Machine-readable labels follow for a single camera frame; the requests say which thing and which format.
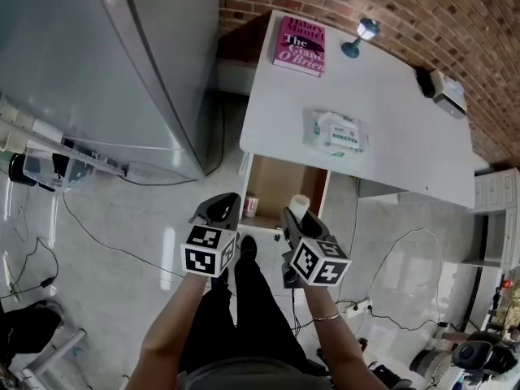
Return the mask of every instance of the desk lamp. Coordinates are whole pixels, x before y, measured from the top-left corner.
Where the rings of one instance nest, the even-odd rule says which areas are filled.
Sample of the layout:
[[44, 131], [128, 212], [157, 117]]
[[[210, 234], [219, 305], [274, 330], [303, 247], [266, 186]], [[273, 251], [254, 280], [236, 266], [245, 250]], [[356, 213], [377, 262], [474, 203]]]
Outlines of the desk lamp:
[[345, 42], [341, 45], [341, 50], [349, 58], [357, 58], [359, 56], [359, 42], [361, 39], [369, 41], [372, 37], [379, 34], [379, 26], [372, 19], [363, 17], [357, 26], [357, 34], [359, 37], [354, 42]]

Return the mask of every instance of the book cover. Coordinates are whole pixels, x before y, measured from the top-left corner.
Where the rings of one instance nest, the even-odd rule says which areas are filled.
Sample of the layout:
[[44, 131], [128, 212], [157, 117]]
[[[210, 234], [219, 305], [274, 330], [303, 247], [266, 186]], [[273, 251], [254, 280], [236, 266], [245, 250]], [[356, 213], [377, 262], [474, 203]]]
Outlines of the book cover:
[[325, 28], [284, 16], [273, 63], [321, 76], [325, 71]]

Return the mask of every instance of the refrigerator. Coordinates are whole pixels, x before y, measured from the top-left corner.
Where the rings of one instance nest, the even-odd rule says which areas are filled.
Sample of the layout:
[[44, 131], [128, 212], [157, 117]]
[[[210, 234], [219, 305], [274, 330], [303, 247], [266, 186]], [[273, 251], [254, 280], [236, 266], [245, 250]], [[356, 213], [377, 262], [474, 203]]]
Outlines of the refrigerator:
[[0, 92], [130, 167], [198, 179], [218, 26], [219, 0], [0, 0]]

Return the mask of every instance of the lamp head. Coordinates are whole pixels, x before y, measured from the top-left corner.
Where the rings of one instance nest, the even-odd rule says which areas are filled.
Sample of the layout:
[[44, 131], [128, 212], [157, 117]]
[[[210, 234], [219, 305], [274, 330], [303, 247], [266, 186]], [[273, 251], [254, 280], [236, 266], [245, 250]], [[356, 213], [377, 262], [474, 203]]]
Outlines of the lamp head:
[[369, 41], [372, 37], [379, 35], [379, 26], [374, 20], [363, 17], [357, 27], [357, 34], [361, 39]]

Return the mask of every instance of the marker cube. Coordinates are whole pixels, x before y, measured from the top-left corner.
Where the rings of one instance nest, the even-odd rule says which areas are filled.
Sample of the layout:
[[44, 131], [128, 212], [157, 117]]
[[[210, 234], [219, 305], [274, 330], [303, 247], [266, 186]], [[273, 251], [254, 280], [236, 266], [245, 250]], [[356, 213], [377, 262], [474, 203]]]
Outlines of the marker cube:
[[290, 265], [308, 285], [336, 286], [351, 263], [339, 244], [302, 238]]
[[193, 225], [180, 246], [184, 271], [219, 277], [235, 256], [236, 232]]

